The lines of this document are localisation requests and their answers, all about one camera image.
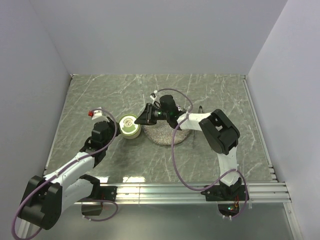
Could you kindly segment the metal food tongs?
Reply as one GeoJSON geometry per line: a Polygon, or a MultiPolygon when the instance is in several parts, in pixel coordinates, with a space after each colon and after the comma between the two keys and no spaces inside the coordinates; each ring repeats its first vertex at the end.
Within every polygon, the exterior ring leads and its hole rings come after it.
{"type": "MultiPolygon", "coordinates": [[[[204,110],[203,110],[203,106],[200,105],[198,107],[198,110],[197,110],[197,116],[195,116],[195,119],[196,119],[196,122],[195,122],[195,125],[197,128],[200,128],[199,126],[199,121],[200,121],[200,117],[201,115],[204,113],[204,110]]],[[[199,140],[199,135],[201,133],[199,133],[199,130],[196,129],[196,130],[193,130],[193,136],[192,136],[192,148],[193,149],[196,149],[197,148],[197,145],[198,145],[198,140],[199,140]]]]}

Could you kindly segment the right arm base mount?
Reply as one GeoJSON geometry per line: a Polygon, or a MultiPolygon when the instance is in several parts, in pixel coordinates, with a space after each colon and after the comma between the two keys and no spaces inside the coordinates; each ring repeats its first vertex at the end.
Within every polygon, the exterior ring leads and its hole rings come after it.
{"type": "Polygon", "coordinates": [[[205,191],[201,191],[200,194],[205,196],[207,202],[235,202],[236,200],[244,201],[247,191],[242,184],[227,186],[221,183],[205,191]]]}

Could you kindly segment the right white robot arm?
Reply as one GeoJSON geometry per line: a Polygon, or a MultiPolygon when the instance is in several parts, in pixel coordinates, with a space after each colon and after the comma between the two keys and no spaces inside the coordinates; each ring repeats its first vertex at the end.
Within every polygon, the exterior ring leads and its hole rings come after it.
{"type": "Polygon", "coordinates": [[[174,141],[177,131],[192,130],[200,131],[205,136],[210,148],[217,153],[220,168],[220,178],[217,190],[219,195],[226,200],[233,199],[240,191],[244,181],[238,171],[237,146],[239,143],[240,132],[225,113],[216,109],[211,113],[190,113],[186,109],[176,104],[172,95],[163,95],[159,103],[155,101],[155,95],[152,94],[152,103],[147,103],[145,109],[135,120],[135,124],[153,126],[158,121],[166,121],[173,128],[171,140],[171,159],[174,171],[180,182],[193,191],[208,191],[215,184],[204,187],[194,188],[188,185],[176,166],[174,155],[174,141]]]}

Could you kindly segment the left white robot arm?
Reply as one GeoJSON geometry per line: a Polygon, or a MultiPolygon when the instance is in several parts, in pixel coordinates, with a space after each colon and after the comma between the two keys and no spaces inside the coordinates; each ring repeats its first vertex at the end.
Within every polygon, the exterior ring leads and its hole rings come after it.
{"type": "Polygon", "coordinates": [[[77,201],[96,201],[101,195],[100,180],[87,172],[103,160],[110,143],[120,133],[119,123],[110,118],[96,122],[91,136],[72,160],[50,174],[35,175],[28,181],[17,216],[49,230],[77,201]]]}

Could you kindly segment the green round lid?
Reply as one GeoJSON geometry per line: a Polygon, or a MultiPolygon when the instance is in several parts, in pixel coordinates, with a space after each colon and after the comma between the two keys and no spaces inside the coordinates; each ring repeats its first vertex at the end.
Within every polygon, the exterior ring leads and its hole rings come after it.
{"type": "Polygon", "coordinates": [[[129,132],[141,128],[139,124],[135,124],[137,117],[134,114],[125,114],[119,120],[120,133],[123,128],[127,128],[129,132]]]}

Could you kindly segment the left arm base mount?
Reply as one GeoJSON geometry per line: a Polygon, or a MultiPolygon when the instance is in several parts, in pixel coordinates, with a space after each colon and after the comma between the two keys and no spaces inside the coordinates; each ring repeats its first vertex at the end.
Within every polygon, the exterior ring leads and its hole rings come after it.
{"type": "Polygon", "coordinates": [[[117,186],[102,186],[98,178],[88,174],[82,175],[79,179],[86,180],[92,185],[90,195],[86,196],[85,199],[108,200],[113,202],[116,200],[117,186]]]}

